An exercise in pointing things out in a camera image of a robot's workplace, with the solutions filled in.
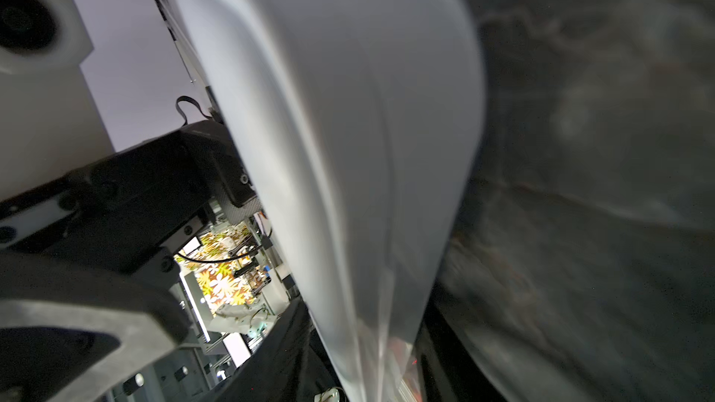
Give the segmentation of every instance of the black fabric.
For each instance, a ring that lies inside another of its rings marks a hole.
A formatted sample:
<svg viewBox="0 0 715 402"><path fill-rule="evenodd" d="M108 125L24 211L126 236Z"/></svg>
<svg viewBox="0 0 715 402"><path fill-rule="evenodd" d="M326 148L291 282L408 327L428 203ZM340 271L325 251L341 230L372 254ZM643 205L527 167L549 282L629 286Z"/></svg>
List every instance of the black fabric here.
<svg viewBox="0 0 715 402"><path fill-rule="evenodd" d="M510 400L715 390L715 0L466 0L486 136L440 309Z"/></svg>
<svg viewBox="0 0 715 402"><path fill-rule="evenodd" d="M293 300L251 358L201 402L312 402L337 383L310 347L311 330L308 307Z"/></svg>
<svg viewBox="0 0 715 402"><path fill-rule="evenodd" d="M310 333L308 343L310 351L312 352L312 355L310 356L311 360L317 361L316 365L320 373L320 379L316 382L320 389L318 393L324 393L334 386L340 386L340 380L337 377L337 373L335 373L333 364L330 362L325 346L320 340L320 336L317 335L316 330L313 330L313 332Z"/></svg>
<svg viewBox="0 0 715 402"><path fill-rule="evenodd" d="M432 301L425 309L414 354L427 402L505 401L464 350Z"/></svg>

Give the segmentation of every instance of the wire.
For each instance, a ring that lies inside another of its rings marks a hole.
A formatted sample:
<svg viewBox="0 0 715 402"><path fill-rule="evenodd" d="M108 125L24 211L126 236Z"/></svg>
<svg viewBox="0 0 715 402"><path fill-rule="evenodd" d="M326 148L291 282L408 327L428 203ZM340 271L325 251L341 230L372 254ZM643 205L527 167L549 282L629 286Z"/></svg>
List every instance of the wire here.
<svg viewBox="0 0 715 402"><path fill-rule="evenodd" d="M253 322L253 317L255 317L256 315L258 315L258 313L259 313L261 310L265 310L265 311L266 311L266 314L270 315L270 312L268 312L268 309L267 309L267 308L260 308L260 309L256 310L256 312L255 312L253 315L251 315L251 318L248 320L248 328L249 328L249 329L251 328L251 323Z"/></svg>
<svg viewBox="0 0 715 402"><path fill-rule="evenodd" d="M254 242L254 240L253 240L252 237L250 237L250 236L249 236L249 237L246 237L246 239L242 240L242 241L236 246L236 248L234 248L233 250L231 250L231 251L229 252L229 255L230 255L231 253L235 252L235 251L238 251L238 250L244 248L245 246L247 246L248 244L250 244L250 243L252 243L252 242ZM220 263L230 263L231 261L236 261L238 258L245 258L246 256L250 255L255 249L256 249L256 248L254 247L254 248L252 248L251 250L248 250L246 253L244 253L244 254L242 254L242 255L232 256L231 258L211 259L211 260L210 260L210 259L195 259L195 258L189 258L188 256L184 256L184 255L182 255L182 254L179 253L179 252L176 252L176 254L177 254L178 256L181 256L183 259L185 259L185 260L187 260L187 261L191 261L192 263L199 263L199 264L220 264Z"/></svg>
<svg viewBox="0 0 715 402"><path fill-rule="evenodd" d="M199 263L199 264L220 264L220 263L230 263L231 261L236 261L236 260L238 260L238 259L240 259L240 258L245 258L246 256L248 256L248 255L250 255L251 253L253 253L254 250L255 250L255 248L254 248L253 250L248 251L247 253L244 253L244 254L238 255L238 256L232 256L231 258L225 258L225 259L211 259L211 260L209 260L209 259L194 259L194 258L189 258L188 256L184 256L184 255L182 255L182 254L179 253L179 252L176 252L176 254L177 254L178 256L181 256L181 257L182 257L183 259L185 259L186 261L191 261L192 263Z"/></svg>
<svg viewBox="0 0 715 402"><path fill-rule="evenodd" d="M181 95L180 97L177 98L176 106L177 106L177 112L178 112L178 113L183 117L183 119L184 119L184 124L182 124L182 127L184 127L185 125L188 125L188 124L189 124L189 119L186 117L186 114L182 111L181 107L179 106L179 103L181 103L182 101L186 101L187 103L193 104L193 105L196 107L196 109L198 109L199 112L201 112L201 115L203 115L204 118L206 118L207 120L213 120L213 117L211 117L210 115L206 115L206 114L203 112L203 110L201 109L201 104L199 104L198 101L196 101L195 99L191 98L190 96Z"/></svg>

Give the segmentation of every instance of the light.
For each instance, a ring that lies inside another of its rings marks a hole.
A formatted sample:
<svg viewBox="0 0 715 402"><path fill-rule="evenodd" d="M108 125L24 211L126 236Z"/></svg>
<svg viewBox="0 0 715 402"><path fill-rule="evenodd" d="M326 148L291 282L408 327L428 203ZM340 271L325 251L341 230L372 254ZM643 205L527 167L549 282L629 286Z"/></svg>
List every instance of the light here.
<svg viewBox="0 0 715 402"><path fill-rule="evenodd" d="M243 362L248 360L251 356L251 351L246 347L246 343L243 341L241 334L234 332L233 334L226 335L223 342L236 368L241 366Z"/></svg>
<svg viewBox="0 0 715 402"><path fill-rule="evenodd" d="M177 380L177 382L180 382L184 377L188 375L189 369L186 366L182 366L181 368L174 371L174 378Z"/></svg>
<svg viewBox="0 0 715 402"><path fill-rule="evenodd" d="M124 394L130 396L143 386L144 376L142 376L142 373L136 373L133 377L127 379L126 382L121 384L121 389L124 391Z"/></svg>
<svg viewBox="0 0 715 402"><path fill-rule="evenodd" d="M199 247L201 247L201 242L199 242L199 240L195 237L192 237L182 250L185 252L185 255L190 255Z"/></svg>
<svg viewBox="0 0 715 402"><path fill-rule="evenodd" d="M196 315L196 320L199 322L199 326L201 327L201 332L204 333L204 338L206 338L206 343L211 343L211 336L209 335L209 330L206 329L206 325L204 324L204 319L201 318L201 314L199 313L199 308L196 306L196 301L194 301L194 296L191 294L191 290L189 290L189 285L186 282L186 278L184 278L184 275L180 272L179 273L179 278L181 278L181 283L184 286L184 290L186 290L186 294L189 297L189 302L191 303L191 308L194 310L194 314Z"/></svg>

